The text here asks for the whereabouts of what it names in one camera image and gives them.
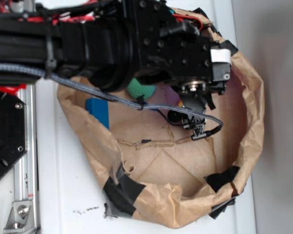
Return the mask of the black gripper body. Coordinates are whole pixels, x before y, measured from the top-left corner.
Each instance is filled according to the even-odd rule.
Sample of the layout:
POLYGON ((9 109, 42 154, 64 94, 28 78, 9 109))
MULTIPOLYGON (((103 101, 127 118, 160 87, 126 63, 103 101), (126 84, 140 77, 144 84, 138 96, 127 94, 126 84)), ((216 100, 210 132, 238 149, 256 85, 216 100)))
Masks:
POLYGON ((178 21, 165 3, 133 1, 141 84, 175 86, 180 93, 218 93, 230 79, 231 51, 204 36, 189 19, 178 21))

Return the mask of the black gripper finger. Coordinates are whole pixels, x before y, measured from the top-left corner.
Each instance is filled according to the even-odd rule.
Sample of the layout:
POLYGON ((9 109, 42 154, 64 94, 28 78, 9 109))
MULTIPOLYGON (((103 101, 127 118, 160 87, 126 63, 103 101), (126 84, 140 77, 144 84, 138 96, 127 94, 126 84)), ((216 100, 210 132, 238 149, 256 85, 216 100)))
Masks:
POLYGON ((196 96, 180 96, 183 105, 191 109, 192 111, 205 114, 206 106, 208 106, 211 110, 214 110, 216 106, 212 100, 211 94, 209 95, 196 95, 196 96))

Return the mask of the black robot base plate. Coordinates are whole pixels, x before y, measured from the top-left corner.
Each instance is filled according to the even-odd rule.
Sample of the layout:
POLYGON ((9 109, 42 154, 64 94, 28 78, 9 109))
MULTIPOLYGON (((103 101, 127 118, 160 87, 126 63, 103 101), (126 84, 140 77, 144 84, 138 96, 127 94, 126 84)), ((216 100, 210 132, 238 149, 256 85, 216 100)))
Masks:
POLYGON ((26 104, 0 92, 0 180, 26 153, 26 104))

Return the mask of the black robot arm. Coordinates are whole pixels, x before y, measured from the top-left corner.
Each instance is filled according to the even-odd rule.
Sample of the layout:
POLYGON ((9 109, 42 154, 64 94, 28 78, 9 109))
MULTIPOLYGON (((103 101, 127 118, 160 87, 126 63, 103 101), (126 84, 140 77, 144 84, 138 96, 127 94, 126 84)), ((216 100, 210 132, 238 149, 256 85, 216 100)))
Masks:
POLYGON ((163 0, 96 0, 0 13, 0 63, 86 77, 105 92, 136 78, 214 109, 211 95, 225 92, 231 52, 203 35, 202 20, 173 13, 163 0))

